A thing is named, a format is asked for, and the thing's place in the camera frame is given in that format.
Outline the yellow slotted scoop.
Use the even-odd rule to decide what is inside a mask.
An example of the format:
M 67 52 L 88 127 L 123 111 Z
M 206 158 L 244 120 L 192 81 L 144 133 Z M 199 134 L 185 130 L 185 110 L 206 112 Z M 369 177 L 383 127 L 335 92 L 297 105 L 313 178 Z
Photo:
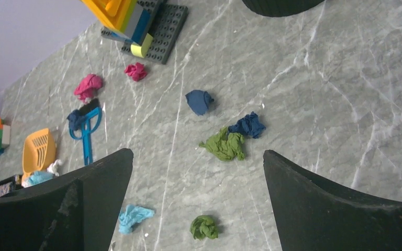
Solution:
M 56 144 L 49 128 L 28 135 L 23 148 L 22 180 L 36 171 L 47 170 L 55 160 Z

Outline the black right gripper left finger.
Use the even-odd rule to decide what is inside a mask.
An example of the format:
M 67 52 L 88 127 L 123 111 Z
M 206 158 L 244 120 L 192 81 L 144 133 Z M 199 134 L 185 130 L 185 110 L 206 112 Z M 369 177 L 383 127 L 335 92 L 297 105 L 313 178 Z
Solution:
M 132 170 L 123 148 L 0 197 L 0 250 L 108 250 Z

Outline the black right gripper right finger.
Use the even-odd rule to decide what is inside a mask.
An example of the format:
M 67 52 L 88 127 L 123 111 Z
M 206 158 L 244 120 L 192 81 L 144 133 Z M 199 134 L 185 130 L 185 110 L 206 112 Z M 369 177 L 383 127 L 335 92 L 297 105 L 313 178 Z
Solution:
M 263 154 L 283 250 L 402 250 L 402 202 L 324 178 L 281 154 Z

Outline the blue hand brush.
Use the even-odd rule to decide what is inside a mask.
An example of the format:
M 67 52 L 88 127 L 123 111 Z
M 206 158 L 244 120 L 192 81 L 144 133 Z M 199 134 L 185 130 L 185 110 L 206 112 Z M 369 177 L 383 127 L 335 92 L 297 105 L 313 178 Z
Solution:
M 71 131 L 69 129 L 69 134 L 72 139 L 82 141 L 84 165 L 87 166 L 93 162 L 91 134 L 96 131 L 101 123 L 102 108 L 99 99 L 94 98 L 78 110 L 85 114 L 85 121 L 79 130 Z

